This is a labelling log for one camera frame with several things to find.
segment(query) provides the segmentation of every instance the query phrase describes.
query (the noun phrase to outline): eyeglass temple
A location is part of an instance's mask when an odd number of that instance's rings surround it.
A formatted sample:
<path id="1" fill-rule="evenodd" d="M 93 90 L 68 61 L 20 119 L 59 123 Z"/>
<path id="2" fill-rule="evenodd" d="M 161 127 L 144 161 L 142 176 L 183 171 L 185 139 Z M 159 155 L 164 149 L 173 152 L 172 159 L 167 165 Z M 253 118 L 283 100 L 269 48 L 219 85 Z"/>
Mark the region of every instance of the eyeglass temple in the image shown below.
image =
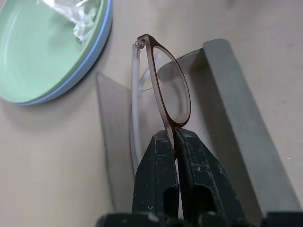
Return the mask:
<path id="1" fill-rule="evenodd" d="M 159 53 L 155 57 L 155 64 L 158 66 L 162 61 L 162 55 Z M 130 126 L 130 136 L 133 139 L 134 147 L 132 150 L 134 171 L 136 171 L 142 159 L 142 148 L 140 142 L 140 128 L 139 128 L 139 109 L 138 109 L 138 95 L 143 90 L 143 86 L 150 76 L 149 68 L 144 72 L 139 80 L 140 69 L 140 49 L 133 45 L 132 51 L 132 122 Z"/>

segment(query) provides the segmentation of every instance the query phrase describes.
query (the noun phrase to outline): eyeglass frame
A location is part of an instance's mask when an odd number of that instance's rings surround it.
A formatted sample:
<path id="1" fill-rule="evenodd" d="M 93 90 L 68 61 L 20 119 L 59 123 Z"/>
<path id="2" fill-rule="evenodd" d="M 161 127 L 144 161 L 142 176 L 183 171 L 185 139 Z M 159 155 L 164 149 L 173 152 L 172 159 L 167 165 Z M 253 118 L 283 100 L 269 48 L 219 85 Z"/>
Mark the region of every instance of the eyeglass frame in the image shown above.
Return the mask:
<path id="1" fill-rule="evenodd" d="M 186 125 L 187 122 L 189 121 L 190 114 L 191 114 L 190 94 L 189 94 L 188 85 L 187 85 L 184 73 L 183 73 L 180 65 L 178 64 L 177 60 L 174 58 L 174 56 L 164 46 L 162 46 L 160 43 L 158 43 L 156 41 L 156 39 L 153 38 L 151 35 L 144 34 L 144 35 L 138 37 L 138 39 L 134 45 L 138 49 L 143 49 L 144 47 L 146 47 L 148 67 L 150 70 L 150 77 L 151 77 L 153 91 L 154 91 L 156 101 L 157 101 L 157 106 L 158 106 L 161 118 L 163 120 L 165 130 L 169 135 L 169 139 L 172 144 L 172 148 L 174 150 L 174 147 L 175 147 L 174 145 L 176 142 L 176 128 L 182 128 L 184 125 Z M 183 118 L 181 118 L 181 119 L 179 119 L 179 118 L 172 119 L 165 107 L 163 96 L 162 96 L 161 89 L 160 89 L 159 80 L 158 80 L 156 64 L 155 64 L 155 60 L 154 60 L 154 52 L 153 52 L 154 48 L 157 48 L 157 49 L 163 51 L 175 63 L 175 66 L 177 67 L 177 69 L 180 73 L 180 76 L 182 78 L 182 82 L 184 83 L 185 91 L 186 91 L 186 100 L 187 100 L 187 111 L 183 115 Z"/>

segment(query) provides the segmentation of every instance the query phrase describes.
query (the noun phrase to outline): clear plastic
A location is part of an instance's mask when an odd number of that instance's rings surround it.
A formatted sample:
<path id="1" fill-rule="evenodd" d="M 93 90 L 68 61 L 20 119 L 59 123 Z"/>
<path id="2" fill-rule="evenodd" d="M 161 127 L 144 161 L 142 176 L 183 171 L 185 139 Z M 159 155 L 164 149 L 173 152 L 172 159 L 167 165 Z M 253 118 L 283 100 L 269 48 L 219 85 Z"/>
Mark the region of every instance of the clear plastic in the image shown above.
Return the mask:
<path id="1" fill-rule="evenodd" d="M 102 0 L 37 0 L 62 14 L 75 24 L 74 34 L 86 42 L 91 36 L 97 8 Z"/>
<path id="2" fill-rule="evenodd" d="M 134 146 L 131 149 L 132 156 L 135 157 L 133 160 L 134 171 L 137 171 L 137 167 L 142 159 L 142 147 L 140 141 L 140 127 L 139 127 L 139 107 L 138 98 L 139 93 L 144 91 L 143 86 L 148 78 L 150 78 L 150 70 L 147 69 L 143 76 L 139 80 L 139 69 L 140 69 L 140 53 L 141 50 L 133 45 L 132 52 L 132 114 L 130 119 L 130 140 L 131 145 Z M 155 64 L 160 65 L 162 61 L 162 54 L 157 54 L 155 57 Z"/>

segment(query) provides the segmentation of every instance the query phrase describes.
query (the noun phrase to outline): eyeglasses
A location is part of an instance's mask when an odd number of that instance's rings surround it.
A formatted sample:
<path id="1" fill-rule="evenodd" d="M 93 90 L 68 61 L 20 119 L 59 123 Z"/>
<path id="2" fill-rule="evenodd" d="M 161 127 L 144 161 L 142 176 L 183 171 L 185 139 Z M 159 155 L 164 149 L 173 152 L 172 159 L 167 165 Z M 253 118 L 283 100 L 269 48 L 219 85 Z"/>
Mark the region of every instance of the eyeglasses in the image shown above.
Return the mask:
<path id="1" fill-rule="evenodd" d="M 132 112 L 134 138 L 136 140 L 136 138 L 140 137 L 139 132 L 136 130 L 138 128 L 138 122 L 136 122 L 138 117 L 134 117 L 134 115 L 138 112 L 138 102 L 135 99 L 138 97 L 140 49 L 144 47 L 146 47 L 149 72 L 159 112 L 174 150 L 176 128 L 186 125 L 190 117 L 191 102 L 189 90 L 177 60 L 164 46 L 148 34 L 138 37 L 138 40 L 133 45 L 132 97 L 134 99 L 132 99 Z M 140 146 L 136 146 L 136 141 L 135 149 L 136 152 L 138 149 L 141 152 Z"/>

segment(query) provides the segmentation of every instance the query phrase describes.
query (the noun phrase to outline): blue rim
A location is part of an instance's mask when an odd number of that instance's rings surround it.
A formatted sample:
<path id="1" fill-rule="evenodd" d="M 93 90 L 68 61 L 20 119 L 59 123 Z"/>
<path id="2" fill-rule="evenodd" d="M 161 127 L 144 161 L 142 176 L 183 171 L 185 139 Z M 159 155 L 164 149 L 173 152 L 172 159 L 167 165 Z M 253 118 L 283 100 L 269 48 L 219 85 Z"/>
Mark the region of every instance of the blue rim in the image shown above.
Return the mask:
<path id="1" fill-rule="evenodd" d="M 14 104 L 33 105 L 33 104 L 44 103 L 44 102 L 50 101 L 50 100 L 57 98 L 58 96 L 64 94 L 65 92 L 67 92 L 74 85 L 76 85 L 76 83 L 78 83 L 82 77 L 85 76 L 85 74 L 93 66 L 93 64 L 97 60 L 98 56 L 100 55 L 100 53 L 104 47 L 104 44 L 107 40 L 109 31 L 110 31 L 112 18 L 113 18 L 112 0 L 107 0 L 107 1 L 108 1 L 108 4 L 107 4 L 107 9 L 106 9 L 105 19 L 104 19 L 102 28 L 100 30 L 100 33 L 99 33 L 94 45 L 92 46 L 90 52 L 88 53 L 86 58 L 83 60 L 81 65 L 76 69 L 76 71 L 70 77 L 68 77 L 67 80 L 64 81 L 58 88 L 56 88 L 54 91 L 47 94 L 46 96 L 39 98 L 37 100 L 30 101 L 30 102 L 14 103 Z"/>

